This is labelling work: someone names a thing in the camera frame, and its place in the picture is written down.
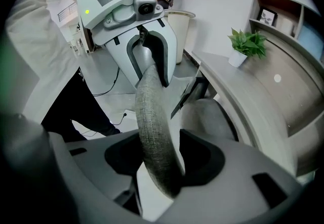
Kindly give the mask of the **person's beige shirt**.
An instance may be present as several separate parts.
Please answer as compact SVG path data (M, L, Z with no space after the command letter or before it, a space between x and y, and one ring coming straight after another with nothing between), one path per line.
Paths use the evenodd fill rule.
M15 49L39 77L23 110L38 123L78 69L70 45L52 20L46 0L16 0L6 20Z

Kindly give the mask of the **white power strip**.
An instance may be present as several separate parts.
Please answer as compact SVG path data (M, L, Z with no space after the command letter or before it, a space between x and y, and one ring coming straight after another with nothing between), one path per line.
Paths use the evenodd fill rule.
M130 120L136 120L136 113L133 110L123 110L121 112L118 112L118 119L121 119L124 114L126 114L125 118Z

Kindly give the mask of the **curved grey reception desk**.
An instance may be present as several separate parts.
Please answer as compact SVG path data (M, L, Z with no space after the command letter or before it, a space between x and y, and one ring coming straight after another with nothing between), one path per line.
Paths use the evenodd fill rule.
M274 26L257 20L277 13ZM316 171L324 156L324 14L295 0L252 0L246 30L260 32L266 56L240 67L197 54L241 142L294 176Z

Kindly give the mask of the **black picture frame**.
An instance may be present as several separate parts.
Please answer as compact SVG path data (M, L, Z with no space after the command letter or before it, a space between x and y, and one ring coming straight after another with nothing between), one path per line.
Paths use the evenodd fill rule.
M274 26L277 19L277 13L266 8L261 8L257 20L269 25Z

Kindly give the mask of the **metal stair railing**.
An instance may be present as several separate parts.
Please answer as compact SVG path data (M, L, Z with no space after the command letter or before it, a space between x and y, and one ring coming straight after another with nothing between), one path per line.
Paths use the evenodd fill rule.
M65 9L63 9L60 13L58 13L57 16L58 16L59 22L63 21L64 19L66 19L68 16L70 16L71 14L73 14L76 11L77 11L77 4L76 3L70 4Z

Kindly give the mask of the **person's black trousers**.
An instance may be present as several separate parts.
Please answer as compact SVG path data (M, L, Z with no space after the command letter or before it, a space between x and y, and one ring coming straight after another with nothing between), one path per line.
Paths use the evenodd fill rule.
M85 140L73 121L105 137L120 133L92 95L80 69L56 98L42 120L42 126L48 132L61 135L66 143Z

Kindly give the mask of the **grey fabric chair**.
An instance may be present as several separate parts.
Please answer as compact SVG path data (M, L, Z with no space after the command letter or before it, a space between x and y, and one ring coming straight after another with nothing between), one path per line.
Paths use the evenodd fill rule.
M156 66L149 66L137 87L135 111L147 171L157 188L173 199L180 193L189 170L182 169L172 142L163 89ZM191 101L182 110L183 128L218 139L238 140L230 118L215 99Z

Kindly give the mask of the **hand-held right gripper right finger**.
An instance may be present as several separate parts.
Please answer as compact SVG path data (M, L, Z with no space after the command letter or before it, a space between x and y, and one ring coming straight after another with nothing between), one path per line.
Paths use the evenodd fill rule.
M302 193L301 185L257 149L180 130L186 174L158 224L276 224Z

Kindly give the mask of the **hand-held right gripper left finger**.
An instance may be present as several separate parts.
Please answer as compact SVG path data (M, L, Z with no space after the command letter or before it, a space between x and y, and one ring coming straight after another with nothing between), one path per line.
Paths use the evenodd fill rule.
M51 132L60 174L74 200L79 224L143 224L135 176L142 163L138 131L65 143Z

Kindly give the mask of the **green potted plant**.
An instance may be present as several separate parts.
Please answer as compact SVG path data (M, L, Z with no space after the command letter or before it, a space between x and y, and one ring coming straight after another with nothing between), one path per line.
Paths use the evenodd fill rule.
M232 28L231 33L232 35L228 36L234 50L228 59L228 63L231 66L235 68L240 67L248 57L258 56L263 58L266 56L264 42L267 38L260 32L250 33L242 32L241 30L238 32Z

